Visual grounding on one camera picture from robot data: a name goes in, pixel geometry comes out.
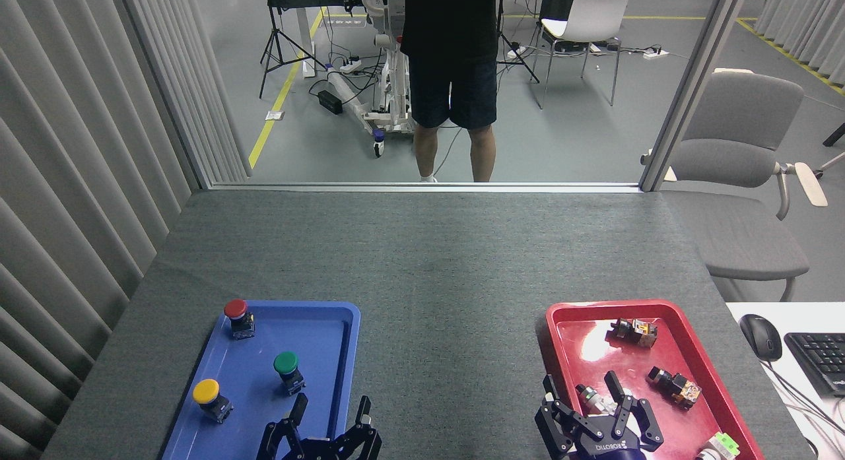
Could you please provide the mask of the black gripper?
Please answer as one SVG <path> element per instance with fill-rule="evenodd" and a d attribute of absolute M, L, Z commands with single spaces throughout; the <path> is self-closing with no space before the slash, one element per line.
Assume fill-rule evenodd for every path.
<path fill-rule="evenodd" d="M 372 426 L 369 415 L 372 402 L 362 396 L 357 408 L 355 423 L 343 435 L 330 441 L 326 438 L 300 439 L 298 427 L 307 409 L 308 398 L 298 393 L 292 410 L 277 423 L 268 423 L 257 449 L 257 459 L 277 459 L 282 440 L 286 440 L 289 451 L 284 459 L 377 459 L 382 440 Z"/>
<path fill-rule="evenodd" d="M 589 435 L 588 418 L 562 404 L 553 383 L 553 377 L 543 378 L 545 397 L 535 415 L 535 422 L 547 453 L 552 459 L 568 457 L 576 448 L 578 459 L 646 459 L 642 447 L 661 447 L 664 435 L 659 429 L 651 403 L 645 398 L 627 395 L 615 371 L 607 371 L 604 382 L 609 388 L 615 409 L 615 423 L 610 433 L 596 440 Z M 640 435 L 627 429 L 630 415 L 637 421 Z"/>

